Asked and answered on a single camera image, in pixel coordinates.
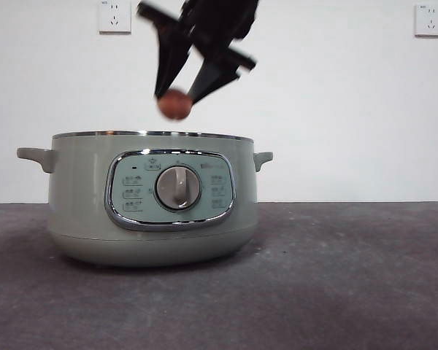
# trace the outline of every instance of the pot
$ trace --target pot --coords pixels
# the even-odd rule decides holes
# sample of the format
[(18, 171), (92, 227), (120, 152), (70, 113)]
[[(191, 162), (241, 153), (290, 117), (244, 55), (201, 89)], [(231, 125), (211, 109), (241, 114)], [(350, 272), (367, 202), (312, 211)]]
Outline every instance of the pot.
[(48, 230), (70, 257), (159, 266), (238, 250), (257, 225), (256, 174), (272, 160), (238, 136), (170, 131), (54, 135), (19, 148), (50, 174)]

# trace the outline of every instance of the brown egg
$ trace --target brown egg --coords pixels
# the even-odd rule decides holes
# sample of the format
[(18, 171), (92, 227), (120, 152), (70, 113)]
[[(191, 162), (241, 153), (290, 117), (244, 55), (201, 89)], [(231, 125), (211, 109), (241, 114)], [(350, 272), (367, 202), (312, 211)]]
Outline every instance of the brown egg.
[(168, 89), (158, 99), (158, 108), (163, 115), (173, 120), (185, 119), (193, 106), (190, 96), (177, 89)]

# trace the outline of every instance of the pot lid rim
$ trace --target pot lid rim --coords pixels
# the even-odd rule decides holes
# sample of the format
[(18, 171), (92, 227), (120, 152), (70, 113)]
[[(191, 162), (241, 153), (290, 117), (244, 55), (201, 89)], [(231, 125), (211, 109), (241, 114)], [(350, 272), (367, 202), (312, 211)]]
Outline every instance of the pot lid rim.
[(135, 136), (187, 136), (187, 137), (207, 137), (213, 139), (232, 139), (238, 141), (249, 141), (253, 143), (253, 140), (248, 137), (223, 135), (220, 133), (197, 133), (187, 131), (79, 131), (73, 133), (58, 133), (52, 136), (52, 139), (62, 139), (65, 137), (78, 137), (78, 136), (113, 136), (113, 135), (135, 135)]

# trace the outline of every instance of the white wall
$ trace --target white wall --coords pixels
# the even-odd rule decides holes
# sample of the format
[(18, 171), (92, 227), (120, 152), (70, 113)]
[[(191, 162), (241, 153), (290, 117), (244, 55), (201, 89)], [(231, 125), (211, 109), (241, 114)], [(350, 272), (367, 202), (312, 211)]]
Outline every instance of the white wall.
[(0, 0), (0, 202), (47, 200), (48, 175), (17, 147), (110, 129), (252, 137), (275, 156), (261, 201), (438, 201), (438, 39), (413, 36), (413, 1), (261, 0), (237, 44), (255, 70), (184, 122), (153, 102), (152, 27), (134, 17), (132, 35), (101, 36), (96, 2)]

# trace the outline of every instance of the wall outlet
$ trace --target wall outlet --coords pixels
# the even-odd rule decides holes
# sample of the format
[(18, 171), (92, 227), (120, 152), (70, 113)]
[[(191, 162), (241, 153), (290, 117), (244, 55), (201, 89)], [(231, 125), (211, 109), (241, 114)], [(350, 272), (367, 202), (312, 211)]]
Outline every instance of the wall outlet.
[(415, 5), (415, 35), (438, 36), (438, 4)]
[(131, 33), (131, 3), (126, 0), (99, 2), (99, 33)]

